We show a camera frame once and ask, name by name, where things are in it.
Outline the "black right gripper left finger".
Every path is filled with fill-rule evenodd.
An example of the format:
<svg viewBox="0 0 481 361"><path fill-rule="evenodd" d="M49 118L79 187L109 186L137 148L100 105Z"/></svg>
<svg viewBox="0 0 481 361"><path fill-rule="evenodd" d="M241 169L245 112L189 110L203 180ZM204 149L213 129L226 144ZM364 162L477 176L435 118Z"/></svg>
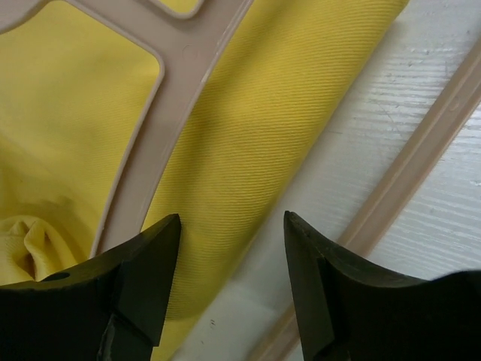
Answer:
<svg viewBox="0 0 481 361"><path fill-rule="evenodd" d="M1 288L3 360L149 360L160 343L180 246L169 215L42 281Z"/></svg>

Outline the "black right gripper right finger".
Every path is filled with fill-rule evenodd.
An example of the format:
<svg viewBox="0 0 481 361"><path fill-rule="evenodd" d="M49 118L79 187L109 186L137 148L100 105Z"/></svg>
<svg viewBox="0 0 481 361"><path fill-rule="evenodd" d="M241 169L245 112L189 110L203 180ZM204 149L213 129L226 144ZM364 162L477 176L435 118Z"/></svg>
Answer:
<svg viewBox="0 0 481 361"><path fill-rule="evenodd" d="M284 215L306 360L478 360L480 273L432 281L378 266Z"/></svg>

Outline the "yellow trousers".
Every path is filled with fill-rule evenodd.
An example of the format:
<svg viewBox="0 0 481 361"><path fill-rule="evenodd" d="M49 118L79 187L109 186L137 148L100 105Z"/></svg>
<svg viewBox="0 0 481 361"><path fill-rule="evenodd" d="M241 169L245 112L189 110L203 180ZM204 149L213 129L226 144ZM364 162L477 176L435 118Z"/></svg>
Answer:
<svg viewBox="0 0 481 361"><path fill-rule="evenodd" d="M161 344L179 349L250 248L403 1L255 1L205 85L146 218L183 224ZM86 260L159 73L66 2L1 36L1 283Z"/></svg>

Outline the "beige plastic hanger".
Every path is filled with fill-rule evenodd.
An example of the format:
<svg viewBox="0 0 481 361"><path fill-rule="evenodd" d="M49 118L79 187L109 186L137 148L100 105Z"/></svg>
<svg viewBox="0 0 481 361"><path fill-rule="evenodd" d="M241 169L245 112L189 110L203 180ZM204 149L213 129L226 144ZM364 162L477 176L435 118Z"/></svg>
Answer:
<svg viewBox="0 0 481 361"><path fill-rule="evenodd" d="M1 36L31 20L51 2L55 1L3 1ZM165 215L151 226L145 223L162 175L190 114L255 1L62 2L147 51L159 64L156 81L113 178L87 261L172 215ZM377 246L479 104L480 45L475 44L348 227L333 242L368 260L368 254ZM269 265L279 263L281 272L290 283L284 215L280 234L276 236L277 246L284 255L276 257L272 253L259 252L259 257ZM221 329L222 335L228 338L241 329L243 322L250 321L247 331L255 343L252 347L229 353L225 351L228 345L225 339L216 345L214 359L287 360L296 348L302 349L293 298L270 329L259 327L258 317L247 309L244 302L232 307L230 313L237 315L239 321Z"/></svg>

